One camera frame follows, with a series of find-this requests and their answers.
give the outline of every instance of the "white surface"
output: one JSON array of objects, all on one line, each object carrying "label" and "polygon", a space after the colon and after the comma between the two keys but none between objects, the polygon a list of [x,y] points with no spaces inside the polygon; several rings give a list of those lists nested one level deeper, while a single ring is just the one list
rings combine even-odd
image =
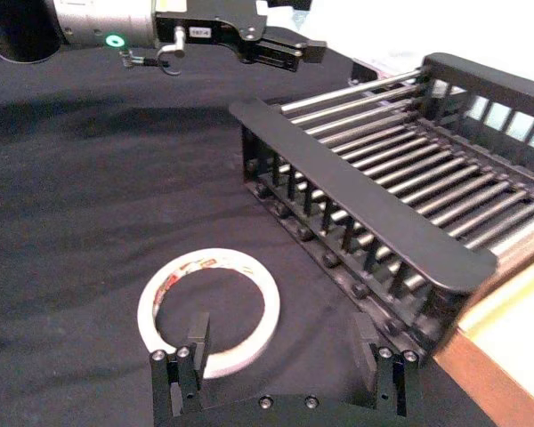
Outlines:
[{"label": "white surface", "polygon": [[[324,40],[331,49],[388,74],[418,67],[429,53],[446,52],[534,80],[534,0],[313,0],[300,28],[292,13],[278,9],[287,8],[271,8],[269,25]],[[475,111],[481,105],[477,102]],[[507,112],[496,105],[487,124],[499,128]],[[521,139],[532,121],[517,117],[509,134]]]},{"label": "white surface", "polygon": [[168,354],[175,353],[176,348],[160,337],[155,318],[166,291],[182,277],[204,269],[229,269],[243,274],[257,285],[264,302],[263,316],[248,338],[232,349],[208,357],[204,378],[218,378],[238,372],[261,356],[279,322],[279,290],[269,271],[255,258],[231,249],[211,248],[190,252],[170,261],[142,291],[137,321],[149,352],[164,350]]}]

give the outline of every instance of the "tape roll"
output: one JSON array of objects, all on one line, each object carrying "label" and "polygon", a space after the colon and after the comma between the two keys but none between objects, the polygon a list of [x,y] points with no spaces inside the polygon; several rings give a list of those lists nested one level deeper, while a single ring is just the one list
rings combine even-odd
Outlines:
[{"label": "tape roll", "polygon": [[269,344],[279,322],[280,299],[275,280],[255,258],[231,249],[210,248],[185,254],[161,268],[142,291],[137,321],[142,340],[149,352],[176,348],[165,342],[155,319],[165,293],[181,278],[198,270],[228,269],[250,278],[263,296],[263,316],[255,330],[232,349],[209,355],[204,378],[219,378],[238,372],[253,363]]}]

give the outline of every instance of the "metal rod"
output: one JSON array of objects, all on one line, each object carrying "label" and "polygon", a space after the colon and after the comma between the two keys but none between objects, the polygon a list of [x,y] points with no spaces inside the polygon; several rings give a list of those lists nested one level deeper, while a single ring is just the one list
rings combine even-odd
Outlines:
[{"label": "metal rod", "polygon": [[[389,128],[389,129],[384,129],[383,131],[380,131],[380,132],[372,133],[372,134],[370,134],[368,136],[365,136],[364,138],[360,138],[358,140],[351,141],[351,142],[348,142],[348,143],[343,144],[343,145],[339,145],[339,146],[334,147],[333,149],[331,149],[331,151],[339,155],[340,153],[342,153],[344,151],[347,151],[348,149],[354,149],[354,148],[357,148],[357,147],[360,147],[360,146],[368,145],[370,142],[374,142],[376,140],[384,138],[385,136],[389,136],[391,134],[403,131],[405,129],[406,129],[406,126],[403,126],[403,125],[394,126],[394,127]],[[407,138],[409,138],[411,136],[414,136],[416,134],[417,134],[417,132],[415,132],[415,131],[406,132],[403,135],[398,135],[398,136],[394,137],[396,139],[391,139],[392,140],[391,143],[405,140],[405,139],[407,139]],[[279,172],[280,173],[287,173],[288,170],[289,170],[289,167],[290,167],[290,165],[283,165],[283,166],[281,166],[279,168]]]},{"label": "metal rod", "polygon": [[312,96],[311,98],[307,98],[305,100],[290,102],[288,104],[285,104],[281,106],[281,112],[283,114],[291,114],[296,113],[297,111],[300,111],[301,109],[309,108],[317,104],[321,104],[322,102],[327,101],[333,101],[333,100],[339,100],[341,98],[344,98],[346,96],[353,95],[355,93],[362,93],[367,91],[372,91],[374,89],[378,89],[381,87],[386,87],[389,85],[393,85],[395,83],[403,82],[405,80],[409,80],[410,78],[417,77],[421,74],[421,71],[416,69],[415,71],[411,71],[409,73],[400,74],[398,76],[393,76],[389,78],[383,78],[381,80],[375,80],[373,82],[368,82],[363,85],[355,85],[352,87],[346,87],[344,89],[339,89],[337,91],[329,92],[329,93],[323,93],[321,95]]},{"label": "metal rod", "polygon": [[[451,162],[448,162],[446,165],[450,165],[453,162],[455,162],[457,160],[461,160],[461,159],[462,158],[460,157],[458,159],[452,160]],[[441,165],[441,166],[435,168],[435,169],[438,170],[438,171],[436,171],[436,173],[442,172],[443,166],[444,165]],[[455,182],[461,181],[465,177],[469,176],[471,173],[476,172],[478,169],[479,169],[479,166],[470,165],[467,168],[463,169],[462,171],[455,172],[452,175],[446,176],[443,179],[441,179],[439,181],[436,181],[433,184],[428,185],[427,187],[424,187],[423,189],[420,189],[420,190],[415,191],[415,192],[413,192],[411,194],[408,194],[406,197],[401,198],[400,201],[402,203],[405,203],[406,205],[409,205],[412,202],[415,203],[415,202],[421,200],[424,197],[427,197],[427,196],[432,195],[433,193],[436,193],[440,189],[444,189],[445,187],[448,187],[449,185],[451,185],[451,184],[453,184]],[[406,182],[411,182],[411,181],[417,180],[417,178],[420,178],[420,177],[423,177],[425,175],[428,175],[429,173],[431,173],[433,171],[434,171],[434,169],[432,169],[431,171],[425,172],[422,175],[418,175],[417,177],[412,178],[410,180],[407,180],[405,182],[401,182],[397,186],[392,187],[391,189],[388,189],[388,191],[391,192],[394,195],[398,194],[399,192],[401,192],[404,189],[404,184]],[[344,210],[336,211],[336,212],[334,212],[332,214],[331,219],[332,219],[332,221],[337,222],[337,221],[340,221],[343,218],[345,218],[346,215],[348,215],[348,213],[346,211],[344,211]],[[360,225],[358,223],[356,223],[356,225],[354,226],[355,229],[358,229],[359,227],[360,227]]]},{"label": "metal rod", "polygon": [[406,197],[403,197],[401,201],[407,205],[415,204],[416,202],[424,199],[425,197],[431,196],[432,194],[435,194],[437,191],[441,189],[445,189],[449,185],[463,180],[464,178],[471,175],[472,173],[477,172],[479,169],[480,167],[478,165],[470,165],[466,167],[465,169],[463,169],[462,171],[452,173],[451,175],[448,175],[444,177],[443,179],[438,180],[428,185],[427,187],[423,187],[422,189],[418,189],[414,191],[413,193],[408,194]]},{"label": "metal rod", "polygon": [[[508,187],[510,187],[510,182],[508,181],[499,182],[497,185],[494,185],[489,189],[480,191],[477,194],[475,194],[473,197],[470,197],[467,200],[464,200],[463,202],[451,207],[447,212],[440,213],[434,216],[433,218],[430,219],[430,221],[433,225],[436,225],[437,227],[442,227],[448,222],[451,222],[454,219],[456,219],[461,214],[464,214],[465,212],[470,211],[471,209],[477,207],[478,205],[502,193]],[[382,246],[377,251],[377,259],[382,260],[385,256],[391,253],[392,251],[390,250],[390,248],[386,246]]]},{"label": "metal rod", "polygon": [[395,276],[393,276],[392,284],[390,285],[388,294],[392,294],[396,298],[400,298],[400,296],[403,294],[403,281],[408,276],[408,273],[409,266],[405,262],[402,262],[400,267],[398,267],[398,271],[395,273]]},{"label": "metal rod", "polygon": [[[516,215],[514,215],[514,216],[517,216],[516,218],[512,218],[511,217],[512,218],[512,222],[513,222],[512,225],[514,225],[514,223],[517,223],[517,222],[521,221],[526,216],[532,214],[534,212],[534,206],[533,205],[534,204],[529,205],[526,208],[524,208],[521,211],[519,211]],[[485,235],[487,236],[486,238],[483,238],[482,241],[479,240],[479,243],[475,243],[474,241],[471,241],[471,242],[467,243],[465,245],[465,247],[468,247],[469,249],[474,249],[475,247],[479,247],[483,243],[485,243],[486,241],[494,238],[495,235],[499,234],[502,231],[503,228],[509,228],[509,224],[499,223],[499,225],[493,227],[492,229],[486,231],[485,233],[483,233],[482,235],[479,236],[479,238],[482,238]],[[522,227],[519,230],[517,230],[514,234],[512,234],[512,236],[510,236],[510,238],[512,239],[512,243],[507,243],[507,240],[503,239],[499,243],[496,243],[495,245],[491,246],[489,249],[493,254],[495,254],[496,256],[499,256],[506,249],[508,249],[511,245],[513,245],[514,243],[517,243],[519,240],[521,240],[522,238],[528,236],[533,231],[534,231],[534,220],[532,220],[531,222],[526,224],[524,227]],[[457,237],[457,233],[453,232],[452,233],[452,237]],[[391,273],[395,273],[395,271],[397,271],[397,269],[399,268],[399,265],[400,265],[400,262],[395,262],[395,263],[392,263],[392,264],[388,265],[387,267],[388,267],[388,269],[390,270]],[[418,275],[418,274],[415,274],[415,275],[411,276],[410,278],[408,278],[405,281],[405,285],[408,287],[410,292],[416,291],[420,286],[422,286],[425,283],[426,283],[425,279],[422,276]]]},{"label": "metal rod", "polygon": [[391,98],[396,98],[398,96],[407,95],[410,93],[417,92],[419,86],[406,86],[399,89],[392,89],[384,93],[379,93],[378,95],[368,96],[367,98],[362,98],[356,101],[346,102],[344,104],[337,105],[335,107],[330,107],[328,109],[321,109],[310,114],[305,114],[303,116],[295,117],[291,120],[293,125],[307,125],[310,122],[319,120],[321,118],[332,116],[337,113],[343,113],[349,109],[356,109],[358,107],[363,107],[368,104],[372,104],[379,101],[390,100]]},{"label": "metal rod", "polygon": [[390,117],[382,118],[375,122],[368,123],[367,125],[354,127],[353,129],[342,131],[340,133],[337,133],[336,135],[327,136],[325,138],[320,139],[319,142],[324,145],[332,145],[332,144],[339,144],[342,142],[348,142],[353,138],[358,138],[359,136],[362,136],[366,133],[379,129],[382,126],[386,127],[389,125],[397,125],[399,123],[409,121],[411,118],[415,117],[416,115],[417,113],[415,111],[410,111],[408,113],[394,114]]},{"label": "metal rod", "polygon": [[354,235],[354,219],[350,216],[346,223],[346,230],[344,230],[344,236],[342,239],[342,250],[350,252],[350,243],[352,242],[352,236]]},{"label": "metal rod", "polygon": [[328,233],[328,229],[330,228],[330,215],[332,214],[333,206],[332,199],[327,197],[324,204],[324,214],[322,214],[322,225],[320,227],[325,234]]},{"label": "metal rod", "polygon": [[[417,213],[426,215],[434,210],[440,209],[444,207],[445,205],[448,205],[449,203],[451,203],[453,200],[461,198],[465,194],[473,191],[474,189],[479,188],[481,185],[484,185],[488,181],[492,180],[493,177],[494,177],[494,173],[488,173],[487,175],[480,176],[479,178],[472,180],[468,182],[467,184],[457,189],[454,189],[447,194],[442,194],[438,196],[437,198],[430,201],[426,205],[423,205],[420,208],[418,208]],[[358,243],[360,243],[360,245],[364,247],[372,241],[372,238],[374,238],[374,236],[371,233],[364,233],[358,237]]]},{"label": "metal rod", "polygon": [[[424,138],[419,138],[418,140],[414,140],[414,141],[411,141],[411,142],[408,142],[408,144],[404,144],[404,146],[399,146],[399,147],[396,147],[395,149],[390,149],[390,150],[387,150],[387,151],[384,151],[383,153],[379,153],[379,154],[376,154],[372,157],[368,157],[368,158],[365,158],[364,160],[361,160],[359,162],[356,162],[356,163],[352,163],[352,166],[356,167],[357,169],[361,169],[361,167],[365,166],[365,165],[369,165],[369,164],[372,164],[372,163],[375,163],[377,161],[380,161],[380,160],[385,160],[385,158],[388,158],[388,157],[391,157],[392,155],[394,154],[397,154],[397,152],[399,151],[403,151],[403,149],[410,149],[416,145],[420,145],[422,144],[423,142],[427,141],[427,139],[424,137]],[[422,149],[417,149],[415,151],[411,151],[410,153],[408,153],[407,155],[404,155],[404,156],[399,156],[399,157],[396,157],[394,158],[393,160],[389,160],[389,161],[386,161],[386,162],[383,162],[383,163],[379,163],[378,165],[376,166],[373,166],[369,169],[366,169],[366,170],[363,170],[362,173],[364,173],[367,177],[369,178],[372,178],[373,176],[383,172],[383,171],[387,171],[389,169],[392,169],[393,167],[397,166],[397,165],[402,165],[404,163],[407,163],[408,161],[414,159],[414,158],[417,158],[417,157],[421,157],[423,156],[424,154],[427,154],[431,151],[435,151],[437,148],[439,148],[439,144],[437,143],[434,143],[434,144],[431,144],[431,145],[428,145],[426,147],[423,147]],[[450,154],[450,151],[446,150],[446,151],[442,151],[442,153],[439,153],[437,156],[436,159],[439,159],[439,158],[443,158],[443,157],[446,157]],[[300,190],[300,191],[303,191],[306,189],[306,184],[304,182],[300,183],[297,188]],[[315,191],[315,194],[313,194],[313,199],[317,199],[317,198],[320,198],[324,196],[324,192],[320,189],[318,189],[317,191]]]},{"label": "metal rod", "polygon": [[[331,150],[332,150],[333,153],[340,154],[340,153],[342,153],[344,151],[348,151],[349,149],[356,149],[358,147],[363,147],[363,146],[369,144],[370,142],[377,141],[377,140],[379,140],[381,138],[393,135],[394,133],[401,132],[401,131],[404,131],[406,129],[407,128],[404,125],[397,125],[397,126],[394,126],[394,127],[390,127],[388,129],[384,129],[383,131],[380,131],[380,132],[371,133],[370,135],[365,136],[363,138],[359,138],[358,140],[354,140],[354,141],[350,141],[350,142],[347,142],[347,143],[342,144],[342,145],[338,145],[338,146],[332,148]],[[414,131],[410,131],[408,133],[411,133],[410,136],[414,136],[416,134],[416,132],[414,132]]]},{"label": "metal rod", "polygon": [[371,272],[372,266],[376,262],[377,249],[380,247],[380,241],[377,238],[372,238],[368,252],[366,253],[366,259],[364,260],[364,271]]},{"label": "metal rod", "polygon": [[306,192],[304,194],[304,214],[311,216],[312,212],[312,182],[307,181]]},{"label": "metal rod", "polygon": [[510,249],[512,246],[516,245],[522,239],[526,238],[534,232],[534,219],[530,220],[527,224],[523,225],[519,229],[514,230],[513,232],[505,235],[501,238],[493,247],[490,248],[490,251],[496,255],[500,256],[504,251]]},{"label": "metal rod", "polygon": [[465,115],[467,108],[469,107],[469,104],[471,102],[471,99],[474,97],[472,93],[467,93],[465,99],[463,100],[463,103],[459,107],[459,111],[457,113],[458,119],[455,122],[455,127],[453,129],[453,133],[459,133],[461,129],[463,128],[463,122],[465,121]]},{"label": "metal rod", "polygon": [[364,111],[363,113],[341,118],[339,120],[335,120],[334,122],[325,123],[324,125],[312,127],[311,129],[307,129],[304,132],[310,136],[317,136],[322,133],[327,133],[329,131],[335,130],[337,128],[345,127],[347,125],[352,125],[356,122],[360,122],[368,118],[378,116],[380,114],[394,111],[396,109],[405,109],[412,102],[413,100],[401,100],[398,102],[394,102],[392,104],[384,105],[383,107],[378,107],[377,109],[370,109],[368,111]]},{"label": "metal rod", "polygon": [[475,215],[473,218],[469,219],[468,221],[463,222],[460,225],[457,225],[451,230],[448,230],[447,234],[449,234],[453,238],[458,238],[460,236],[463,236],[466,232],[483,224],[485,221],[501,213],[508,207],[515,205],[517,202],[523,200],[524,198],[526,198],[527,194],[528,194],[527,191],[524,191],[524,190],[518,191],[514,193],[512,196],[509,196],[505,198],[504,200],[501,200],[500,202],[496,203],[495,205],[489,207],[488,209],[483,210],[481,213]]},{"label": "metal rod", "polygon": [[357,162],[352,163],[352,166],[354,166],[356,169],[361,169],[362,167],[372,165],[376,162],[379,162],[380,160],[393,157],[396,154],[400,154],[403,151],[407,151],[409,149],[419,147],[420,145],[423,145],[426,142],[427,142],[427,138],[425,137],[417,138],[416,140],[412,140],[410,142],[406,142],[404,144],[398,145],[397,147],[394,147],[392,149],[387,149],[385,151],[377,153],[374,156],[370,156],[370,157],[366,157],[364,159],[358,160]]},{"label": "metal rod", "polygon": [[436,211],[445,205],[448,205],[453,200],[459,199],[462,196],[470,193],[471,191],[478,189],[487,182],[494,179],[494,173],[486,173],[481,175],[478,178],[475,178],[472,181],[466,182],[465,184],[453,189],[449,193],[441,194],[440,196],[434,198],[433,200],[427,202],[426,205],[422,205],[417,209],[417,211],[422,215],[430,214],[433,211]]},{"label": "metal rod", "polygon": [[279,186],[279,165],[280,158],[279,154],[273,151],[273,173],[272,173],[272,182],[275,187]]},{"label": "metal rod", "polygon": [[466,158],[464,157],[454,158],[450,162],[434,167],[433,169],[423,172],[414,178],[411,178],[404,182],[400,182],[399,184],[394,185],[393,187],[390,187],[388,189],[388,192],[393,195],[400,194],[401,192],[407,189],[411,189],[412,187],[416,187],[417,185],[422,184],[426,181],[430,181],[432,178],[435,178],[436,176],[444,174],[447,171],[450,171],[451,169],[459,165],[462,165],[465,161],[466,161]]},{"label": "metal rod", "polygon": [[453,85],[447,84],[447,87],[445,88],[445,91],[443,92],[441,105],[437,109],[437,114],[435,115],[435,124],[438,126],[440,124],[441,118],[443,117],[443,113],[445,112],[445,109],[447,108],[447,102],[449,101],[449,96],[451,95],[452,90],[453,90]]},{"label": "metal rod", "polygon": [[291,165],[290,171],[291,173],[288,176],[288,183],[287,183],[287,198],[293,201],[295,200],[295,192],[296,192],[296,169],[295,167]]},{"label": "metal rod", "polygon": [[494,104],[494,101],[487,102],[487,105],[484,106],[484,110],[482,111],[481,118],[479,119],[479,123],[477,124],[476,132],[474,133],[473,138],[471,138],[473,141],[478,141],[482,136],[482,127],[484,126],[484,122],[487,121],[487,117],[489,116],[490,111],[492,110],[492,106]]},{"label": "metal rod", "polygon": [[413,174],[423,169],[424,167],[427,167],[429,165],[434,165],[440,160],[442,160],[443,158],[449,157],[450,155],[451,155],[451,152],[448,150],[445,150],[445,151],[442,151],[441,153],[437,153],[433,156],[429,156],[419,162],[416,162],[412,165],[404,167],[400,169],[399,171],[395,171],[395,172],[387,174],[386,176],[383,176],[382,178],[376,180],[376,184],[378,185],[389,184],[392,181],[396,181],[396,180],[399,180],[399,178],[405,177],[406,175]]},{"label": "metal rod", "polygon": [[534,202],[524,207],[517,213],[506,217],[502,222],[495,225],[489,230],[486,230],[480,236],[470,240],[465,244],[465,247],[468,249],[476,249],[477,247],[484,245],[489,240],[495,238],[502,232],[513,227],[517,222],[520,222],[526,219],[528,216],[534,214]]},{"label": "metal rod", "polygon": [[367,169],[366,171],[363,171],[363,173],[368,178],[374,178],[375,176],[379,175],[380,173],[389,171],[390,169],[393,169],[396,166],[404,165],[407,162],[414,160],[416,158],[420,158],[424,156],[425,154],[431,153],[435,150],[439,149],[439,144],[434,143],[427,145],[426,147],[423,147],[422,149],[416,149],[415,151],[411,151],[410,153],[396,157],[394,160],[390,160],[389,162],[382,163],[380,165],[376,165],[374,167],[371,167]]},{"label": "metal rod", "polygon": [[389,147],[392,144],[395,144],[396,142],[404,141],[412,136],[414,136],[415,132],[405,132],[401,135],[394,136],[393,138],[388,138],[387,140],[383,140],[380,142],[377,142],[376,144],[368,145],[361,149],[356,149],[354,151],[351,151],[349,153],[344,154],[341,156],[344,160],[352,160],[356,157],[364,156],[365,154],[372,153],[374,151],[377,151],[379,149],[384,149],[386,147]]},{"label": "metal rod", "polygon": [[534,123],[530,127],[528,133],[526,133],[526,136],[524,137],[524,143],[530,144],[532,142],[532,138],[534,138]]}]

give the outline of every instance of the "screw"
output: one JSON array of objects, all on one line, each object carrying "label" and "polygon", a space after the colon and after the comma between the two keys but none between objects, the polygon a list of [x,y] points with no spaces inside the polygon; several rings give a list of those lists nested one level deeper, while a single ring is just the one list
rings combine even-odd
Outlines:
[{"label": "screw", "polygon": [[309,409],[314,409],[315,407],[319,405],[319,400],[315,398],[314,396],[309,396],[308,398],[304,400],[304,404]]},{"label": "screw", "polygon": [[340,263],[340,260],[334,254],[334,252],[326,252],[324,255],[322,255],[322,263],[325,267],[333,269]]},{"label": "screw", "polygon": [[296,235],[302,242],[308,242],[314,238],[314,233],[304,226],[301,226],[297,229]]},{"label": "screw", "polygon": [[265,184],[263,184],[262,182],[258,182],[255,186],[255,193],[261,200],[263,200],[264,198],[269,196],[271,191],[269,190],[269,187],[267,187]]},{"label": "screw", "polygon": [[278,203],[275,207],[275,213],[280,219],[284,220],[291,214],[291,210],[283,203]]},{"label": "screw", "polygon": [[417,354],[413,351],[406,351],[403,353],[403,357],[406,358],[408,362],[415,362],[417,360]]},{"label": "screw", "polygon": [[152,360],[162,360],[165,357],[166,353],[163,350],[156,350],[152,355]]},{"label": "screw", "polygon": [[259,406],[262,409],[269,409],[273,406],[273,399],[271,399],[269,396],[263,396],[259,399]]},{"label": "screw", "polygon": [[392,351],[387,347],[382,347],[378,353],[380,353],[380,356],[382,356],[384,359],[389,359],[392,356]]},{"label": "screw", "polygon": [[368,296],[370,290],[363,283],[355,282],[352,283],[352,293],[356,298],[362,300]]},{"label": "screw", "polygon": [[182,347],[181,349],[178,350],[178,353],[177,353],[179,358],[185,358],[189,354],[190,354],[190,349],[188,347]]}]

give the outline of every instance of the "black tablecloth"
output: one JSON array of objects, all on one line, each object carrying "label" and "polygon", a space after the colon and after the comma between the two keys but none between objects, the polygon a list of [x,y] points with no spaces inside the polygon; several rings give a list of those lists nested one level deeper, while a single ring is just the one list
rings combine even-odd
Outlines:
[{"label": "black tablecloth", "polygon": [[[237,99],[300,99],[343,87],[349,61],[296,74],[189,46],[179,78],[125,70],[116,52],[0,61],[0,425],[152,424],[138,298],[169,260],[228,247],[262,262],[281,296],[277,333],[248,369],[208,381],[206,406],[263,393],[368,401],[348,328],[355,311],[242,185]],[[195,273],[165,298],[163,336],[211,311],[213,350],[255,327],[246,278]],[[424,369],[431,426],[492,425],[434,363]]]}]

